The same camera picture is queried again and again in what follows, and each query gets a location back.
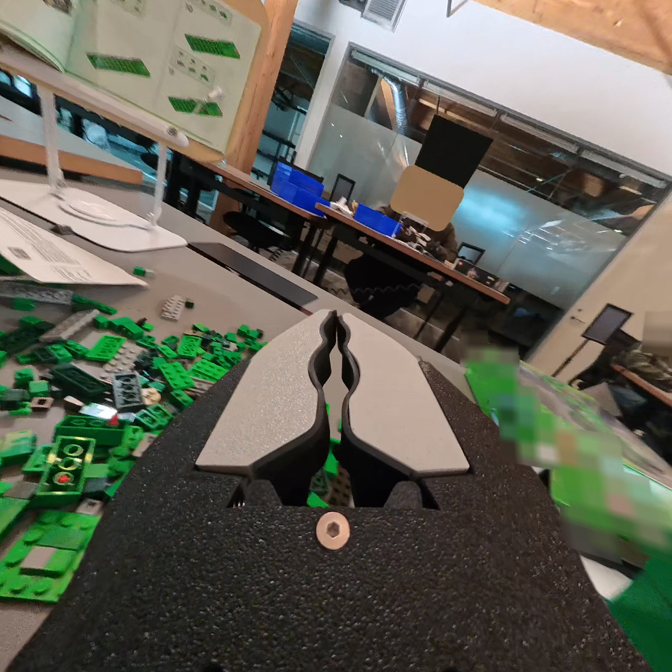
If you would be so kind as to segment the green instruction booklet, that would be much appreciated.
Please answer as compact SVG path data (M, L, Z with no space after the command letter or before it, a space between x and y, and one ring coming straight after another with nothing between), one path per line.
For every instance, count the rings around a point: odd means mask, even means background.
M1 35L93 89L227 152L260 1L2 1Z

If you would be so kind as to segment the blue storage bin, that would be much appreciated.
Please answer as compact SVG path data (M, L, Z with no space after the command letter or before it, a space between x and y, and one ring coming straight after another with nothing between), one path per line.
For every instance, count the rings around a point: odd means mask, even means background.
M357 205L354 220L387 237L396 237L401 228L398 220L387 216L380 210L369 208L364 204Z
M322 182L283 161L276 162L269 179L273 194L306 210L323 195Z

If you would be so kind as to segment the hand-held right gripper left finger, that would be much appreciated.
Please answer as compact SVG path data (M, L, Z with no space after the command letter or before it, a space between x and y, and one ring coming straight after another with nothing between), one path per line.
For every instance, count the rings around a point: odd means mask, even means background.
M252 357L196 469L269 481L284 505L305 506L313 476L329 453L323 387L336 340L337 313L322 309Z

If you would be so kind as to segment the wooden white book stand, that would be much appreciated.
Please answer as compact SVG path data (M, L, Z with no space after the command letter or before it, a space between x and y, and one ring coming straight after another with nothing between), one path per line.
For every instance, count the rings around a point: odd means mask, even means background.
M265 17L267 25L257 50L268 30L266 11ZM248 76L247 86L251 81L253 68L256 65L255 58ZM211 161L208 151L213 151L217 156L226 158L233 144L232 135L235 132L237 118L231 132L228 149L225 154L221 154L211 147L190 139L177 127L157 118L155 115L117 97L93 89L80 80L56 70L3 36L1 36L1 66L25 77L38 88L38 95L42 103L42 124L46 141L48 168L48 187L33 188L28 187L26 183L21 183L19 190L11 195L9 187L6 187L5 182L2 181L2 197L55 224L68 226L80 237L108 249L137 252L170 249L186 245L183 239L162 229L158 224L163 206L167 150L171 148L177 153L201 162ZM156 186L153 204L148 214L142 216L132 214L101 197L89 196L81 189L65 186L63 172L57 157L55 96L62 97L80 107L98 113L118 125L134 130L157 142L159 157L156 169Z

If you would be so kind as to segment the pile of green toy bricks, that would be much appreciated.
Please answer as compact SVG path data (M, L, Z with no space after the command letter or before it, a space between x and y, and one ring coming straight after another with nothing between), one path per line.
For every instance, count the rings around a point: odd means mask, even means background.
M62 293L67 319L26 315L1 334L1 365L18 365L1 385L1 543L13 541L2 603L57 604L124 483L131 500L135 488L161 499L151 492L165 485L178 513L206 486L223 488L223 503L206 495L204 509L250 508L263 488L288 506L269 481L196 469L244 366L269 343L263 330L194 322L161 338L146 318Z

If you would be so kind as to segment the green toy set box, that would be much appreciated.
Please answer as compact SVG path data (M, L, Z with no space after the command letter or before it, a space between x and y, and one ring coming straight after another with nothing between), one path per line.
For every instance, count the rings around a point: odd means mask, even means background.
M463 365L503 450L549 479L571 546L596 565L639 566L605 596L653 671L671 670L671 466L600 403L520 362L474 348Z

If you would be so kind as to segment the torn white paper bag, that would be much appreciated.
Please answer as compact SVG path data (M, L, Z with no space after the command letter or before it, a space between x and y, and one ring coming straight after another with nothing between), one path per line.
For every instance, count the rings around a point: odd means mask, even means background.
M1 210L1 258L42 283L146 286L147 282Z

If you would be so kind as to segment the black standing sign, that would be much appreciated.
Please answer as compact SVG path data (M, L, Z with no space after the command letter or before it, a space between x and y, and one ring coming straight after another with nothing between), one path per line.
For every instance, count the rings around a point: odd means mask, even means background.
M606 304L581 334L581 338L606 345L615 333L629 321L633 313L613 304Z

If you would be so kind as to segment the grey desk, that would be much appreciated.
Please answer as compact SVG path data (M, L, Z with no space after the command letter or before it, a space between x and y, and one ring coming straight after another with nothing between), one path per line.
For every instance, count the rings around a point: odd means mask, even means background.
M96 194L135 214L145 214L151 209L153 197L143 190L131 189L135 185L117 183L99 178L83 178L83 182L68 181L69 186ZM464 368L450 358L434 352L421 342L374 321L345 300L311 282L293 274L289 269L252 253L235 240L229 239L210 227L197 222L172 206L163 206L161 226L178 234L188 242L208 242L221 245L245 257L251 264L263 267L286 282L314 295L314 300L295 308L264 288L248 282L243 276L214 263L191 248L171 248L142 253L123 253L99 247L79 237L65 237L73 245L131 272L136 265L154 271L145 287L91 287L82 293L105 304L116 307L122 316L147 317L155 324L161 338L175 333L172 327L183 331L194 322L203 322L217 331L233 331L241 323L261 328L268 341L298 323L309 313L320 309L353 313L361 320L378 328L398 341L412 354L431 362L470 402L472 392L464 378ZM155 319L165 300L173 295L190 298L195 302L192 310L185 310L178 322ZM1 670L6 671L22 647L39 630L50 614L51 608L33 603L1 604Z

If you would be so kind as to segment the wooden long table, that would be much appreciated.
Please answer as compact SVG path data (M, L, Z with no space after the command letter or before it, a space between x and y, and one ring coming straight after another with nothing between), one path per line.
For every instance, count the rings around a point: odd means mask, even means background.
M216 182L215 189L234 201L263 213L271 219L289 225L292 231L301 236L304 227L308 230L303 239L299 238L298 254L292 273L306 278L310 264L309 256L313 252L315 236L319 229L324 228L327 220L324 214L317 214L317 209L304 209L283 199L271 191L267 185L252 179L248 174L226 165L223 161L201 163L201 165L222 177Z
M404 273L421 285L432 287L442 297L451 295L450 300L457 306L458 312L433 346L433 350L439 354L455 335L459 325L479 297L494 300L502 305L508 305L510 302L504 293L459 273L450 265L424 255L395 238L357 222L352 216L342 214L322 204L317 204L316 209L323 214L317 222L319 224L331 223L333 227L331 240L316 268L313 283L317 286L321 285L337 244L341 242Z

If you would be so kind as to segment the black office chair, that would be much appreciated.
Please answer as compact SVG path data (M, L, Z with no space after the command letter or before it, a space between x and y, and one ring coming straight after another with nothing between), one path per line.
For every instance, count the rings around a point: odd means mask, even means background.
M408 307L423 286L371 255L350 261L343 274L358 308L379 321L385 321L401 308Z

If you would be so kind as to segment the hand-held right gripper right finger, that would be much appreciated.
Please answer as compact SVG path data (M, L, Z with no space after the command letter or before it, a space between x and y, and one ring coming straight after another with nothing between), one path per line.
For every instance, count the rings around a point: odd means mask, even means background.
M399 483L465 475L458 438L420 361L351 313L338 318L342 379L337 459L357 508L382 508Z

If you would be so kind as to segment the wooden post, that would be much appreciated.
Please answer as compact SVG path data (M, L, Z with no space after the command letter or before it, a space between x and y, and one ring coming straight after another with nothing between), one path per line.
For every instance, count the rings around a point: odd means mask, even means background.
M278 79L298 1L265 1L268 30L259 46L252 78L240 105L226 167L246 178L251 175Z

